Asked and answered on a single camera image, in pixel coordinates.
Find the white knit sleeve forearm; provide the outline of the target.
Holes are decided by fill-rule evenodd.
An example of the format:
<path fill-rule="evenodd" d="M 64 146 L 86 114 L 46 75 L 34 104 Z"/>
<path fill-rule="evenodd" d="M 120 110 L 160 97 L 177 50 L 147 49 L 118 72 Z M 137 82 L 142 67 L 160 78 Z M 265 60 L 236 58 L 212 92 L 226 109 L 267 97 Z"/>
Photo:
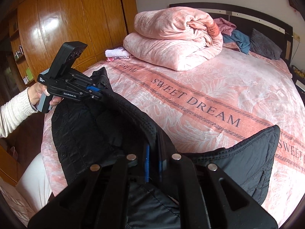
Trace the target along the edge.
<path fill-rule="evenodd" d="M 14 96 L 1 106 L 1 138 L 6 138 L 26 118 L 37 112 L 30 102 L 28 88 Z"/>

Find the person's left hand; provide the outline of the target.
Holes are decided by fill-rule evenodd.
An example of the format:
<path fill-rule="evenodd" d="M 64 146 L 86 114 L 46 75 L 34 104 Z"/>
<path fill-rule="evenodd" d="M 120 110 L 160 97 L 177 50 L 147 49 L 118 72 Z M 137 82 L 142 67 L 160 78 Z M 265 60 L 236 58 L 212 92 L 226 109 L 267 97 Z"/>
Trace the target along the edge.
<path fill-rule="evenodd" d="M 42 94 L 45 94 L 46 96 L 50 96 L 49 92 L 47 91 L 47 87 L 40 83 L 35 83 L 31 87 L 29 87 L 27 93 L 28 93 L 29 101 L 33 106 L 39 103 Z M 54 96 L 49 104 L 50 106 L 56 106 L 61 101 L 62 101 L 61 97 Z"/>

